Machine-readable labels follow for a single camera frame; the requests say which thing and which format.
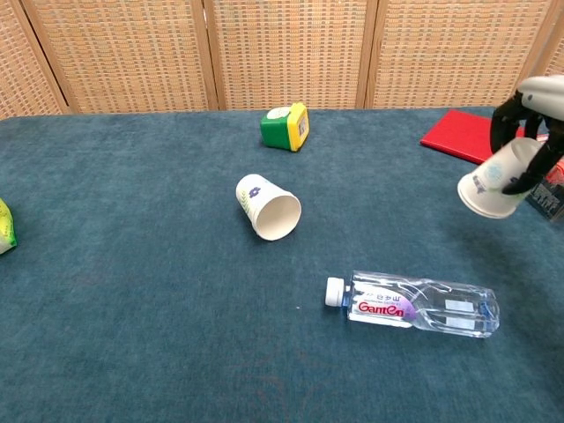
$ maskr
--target bottle cap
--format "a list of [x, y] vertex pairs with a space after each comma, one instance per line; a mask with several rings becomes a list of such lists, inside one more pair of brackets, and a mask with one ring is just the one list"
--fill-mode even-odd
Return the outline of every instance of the bottle cap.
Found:
[[325, 305], [341, 307], [343, 303], [343, 291], [345, 281], [341, 278], [327, 278], [327, 290], [325, 291]]

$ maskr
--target clear plastic bottle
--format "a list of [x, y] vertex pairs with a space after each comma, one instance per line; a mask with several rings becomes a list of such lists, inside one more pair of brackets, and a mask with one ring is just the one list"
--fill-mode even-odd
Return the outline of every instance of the clear plastic bottle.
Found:
[[354, 271], [350, 283], [327, 279], [325, 304], [349, 320], [488, 338], [500, 325], [494, 291], [431, 279]]

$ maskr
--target wicker partition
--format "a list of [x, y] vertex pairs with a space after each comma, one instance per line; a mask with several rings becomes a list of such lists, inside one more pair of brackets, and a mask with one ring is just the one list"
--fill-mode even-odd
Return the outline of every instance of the wicker partition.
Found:
[[0, 119], [65, 109], [19, 2], [0, 0]]
[[554, 73], [564, 74], [564, 39], [560, 40], [553, 60], [548, 64], [548, 69], [546, 70], [547, 75], [553, 75]]
[[219, 104], [355, 108], [366, 91], [375, 0], [204, 0]]
[[367, 106], [499, 105], [542, 45], [555, 2], [379, 0]]
[[217, 108], [201, 0], [23, 0], [79, 113]]

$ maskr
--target blue carpet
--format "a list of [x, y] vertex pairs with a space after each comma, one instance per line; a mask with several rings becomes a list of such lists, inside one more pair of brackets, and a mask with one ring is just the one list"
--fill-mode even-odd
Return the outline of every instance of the blue carpet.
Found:
[[[299, 153], [256, 112], [0, 122], [0, 421], [564, 421], [564, 225], [469, 211], [474, 165], [419, 145], [445, 112], [310, 111]], [[286, 238], [249, 173], [301, 200]], [[501, 326], [348, 323], [323, 296], [353, 269], [488, 286]]]

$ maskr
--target paper cup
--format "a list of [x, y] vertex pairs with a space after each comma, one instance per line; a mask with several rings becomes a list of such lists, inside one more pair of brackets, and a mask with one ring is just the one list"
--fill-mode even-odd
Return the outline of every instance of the paper cup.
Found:
[[458, 183], [458, 195], [471, 210], [491, 219], [510, 216], [529, 191], [507, 196], [501, 191], [527, 169], [541, 144], [519, 137], [506, 144]]
[[256, 234], [265, 240], [279, 240], [298, 225], [300, 200], [259, 174], [248, 174], [242, 178], [235, 195]]

